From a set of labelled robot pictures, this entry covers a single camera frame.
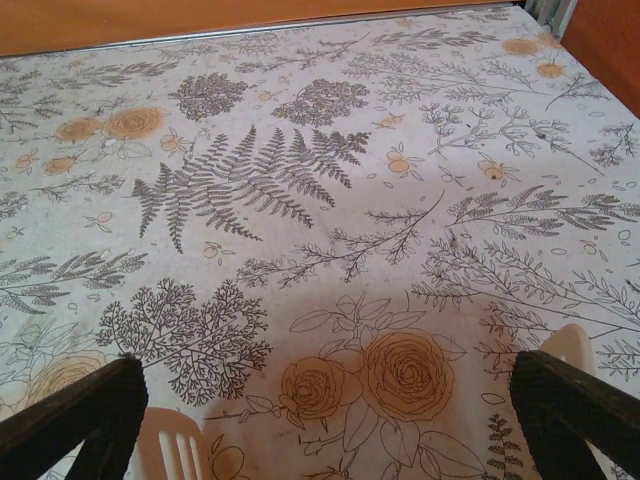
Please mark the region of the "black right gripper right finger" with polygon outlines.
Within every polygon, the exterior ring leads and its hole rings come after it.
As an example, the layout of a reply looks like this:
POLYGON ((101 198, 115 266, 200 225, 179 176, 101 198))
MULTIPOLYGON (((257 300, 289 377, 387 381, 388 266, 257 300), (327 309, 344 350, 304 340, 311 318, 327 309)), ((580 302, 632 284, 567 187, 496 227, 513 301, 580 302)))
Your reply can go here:
POLYGON ((640 480, 640 399, 539 350, 518 353, 509 391, 542 480, 607 480, 592 447, 640 480))

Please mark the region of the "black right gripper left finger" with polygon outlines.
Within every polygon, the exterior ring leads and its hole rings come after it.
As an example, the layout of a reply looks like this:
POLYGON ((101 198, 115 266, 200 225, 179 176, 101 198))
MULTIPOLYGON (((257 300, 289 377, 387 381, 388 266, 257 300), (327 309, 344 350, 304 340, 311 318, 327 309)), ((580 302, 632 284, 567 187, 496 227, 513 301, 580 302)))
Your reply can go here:
POLYGON ((148 392, 130 354, 0 422, 0 480, 38 480, 79 448, 65 480, 123 480, 148 392))

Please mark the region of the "tongs with white tips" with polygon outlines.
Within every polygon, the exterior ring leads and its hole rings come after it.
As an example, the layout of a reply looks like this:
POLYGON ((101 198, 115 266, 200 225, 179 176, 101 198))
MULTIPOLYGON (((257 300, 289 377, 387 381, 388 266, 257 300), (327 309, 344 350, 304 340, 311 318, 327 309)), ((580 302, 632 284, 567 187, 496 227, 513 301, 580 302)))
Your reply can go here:
MULTIPOLYGON (((589 374, 595 373, 586 331, 569 324, 553 333, 540 349, 589 374)), ((128 480, 214 480, 202 431, 178 411, 148 407, 130 462, 128 480)))

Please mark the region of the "aluminium frame post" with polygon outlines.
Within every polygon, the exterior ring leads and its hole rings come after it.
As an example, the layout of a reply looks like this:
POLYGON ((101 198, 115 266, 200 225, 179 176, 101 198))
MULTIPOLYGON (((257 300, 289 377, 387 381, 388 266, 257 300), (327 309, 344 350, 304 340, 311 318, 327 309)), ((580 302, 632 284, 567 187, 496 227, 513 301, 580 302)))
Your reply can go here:
POLYGON ((556 40, 561 40, 577 3, 578 0, 526 0, 524 9, 556 40))

